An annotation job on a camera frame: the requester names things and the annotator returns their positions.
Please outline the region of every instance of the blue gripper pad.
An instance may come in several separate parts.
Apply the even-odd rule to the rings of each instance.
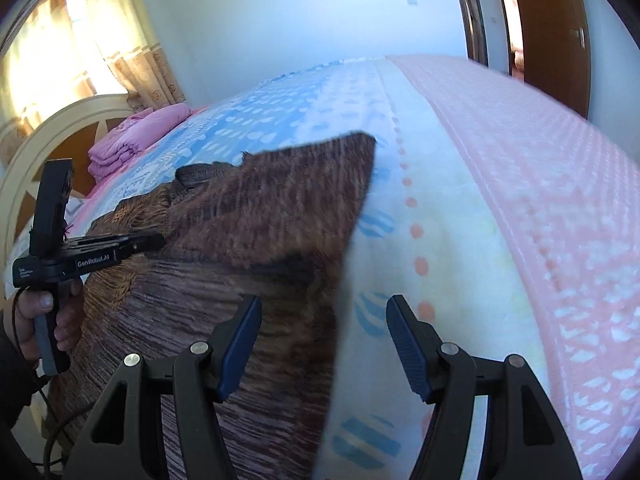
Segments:
[[[218,376],[218,402],[225,401],[238,389],[261,323],[262,300],[249,296],[232,319],[219,324],[213,331],[210,342]]]
[[[386,302],[386,325],[411,391],[426,402],[431,395],[431,387],[427,357],[417,339],[422,334],[422,327],[402,296],[392,296]]]

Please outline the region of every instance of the polka dot pattern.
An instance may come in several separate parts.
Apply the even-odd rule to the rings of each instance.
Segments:
[[[436,311],[429,301],[422,301],[418,305],[418,319],[420,319],[420,321],[428,321],[429,323],[433,323],[436,319]]]
[[[414,238],[420,238],[424,234],[424,229],[420,224],[413,224],[411,226],[411,236]]]
[[[427,263],[427,259],[422,256],[418,256],[415,259],[415,272],[420,274],[420,276],[426,276],[429,272],[429,264]]]
[[[392,120],[396,124],[396,126],[394,127],[394,132],[396,133],[396,144],[400,146],[400,148],[398,149],[398,155],[400,157],[404,157],[406,155],[406,150],[403,147],[404,139],[401,136],[402,130],[401,130],[401,127],[399,126],[400,119],[395,116],[395,117],[392,117]],[[409,164],[406,161],[402,160],[400,162],[400,168],[403,171],[407,171],[409,170]],[[414,181],[410,177],[405,176],[402,178],[402,185],[406,189],[409,189],[413,184],[414,184]],[[415,209],[418,207],[418,201],[413,196],[408,196],[405,199],[404,204],[411,209]],[[419,222],[414,222],[409,228],[409,232],[414,240],[417,240],[422,236],[424,236],[424,228]],[[416,274],[418,274],[418,276],[422,278],[426,278],[427,274],[429,273],[429,263],[427,259],[424,256],[417,256],[416,259],[414,260],[414,269]],[[435,320],[435,309],[429,301],[423,300],[417,305],[417,315],[420,320],[433,322]],[[425,416],[425,418],[422,421],[423,434],[426,434],[430,420],[431,420],[431,412],[427,416]]]

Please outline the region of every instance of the hand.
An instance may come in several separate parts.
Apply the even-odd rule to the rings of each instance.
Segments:
[[[9,300],[9,306],[14,303],[14,297]],[[58,349],[64,352],[75,348],[82,337],[82,322],[84,321],[84,298],[82,297],[82,280],[76,278],[71,282],[70,295],[66,304],[60,306],[56,316],[54,335],[58,342]],[[15,309],[15,329],[18,341],[14,341],[12,329],[11,307],[4,312],[4,331],[14,345],[20,345],[24,358],[29,362],[40,359],[40,350],[36,341],[33,319],[40,314],[46,314],[53,308],[53,297],[50,292],[25,290],[18,298]]]

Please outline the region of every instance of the black handle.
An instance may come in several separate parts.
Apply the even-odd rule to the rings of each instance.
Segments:
[[[36,330],[36,340],[42,357],[44,374],[55,376],[69,370],[71,364],[69,355],[58,350],[58,342],[53,331],[56,329],[56,316],[60,310],[60,284],[46,283],[38,290],[47,290],[53,296],[53,309],[48,314],[37,316],[33,320]]]

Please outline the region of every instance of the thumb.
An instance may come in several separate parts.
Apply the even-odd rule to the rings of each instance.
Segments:
[[[25,290],[18,298],[18,316],[16,324],[20,318],[31,320],[40,314],[46,314],[53,308],[53,296],[44,290]]]

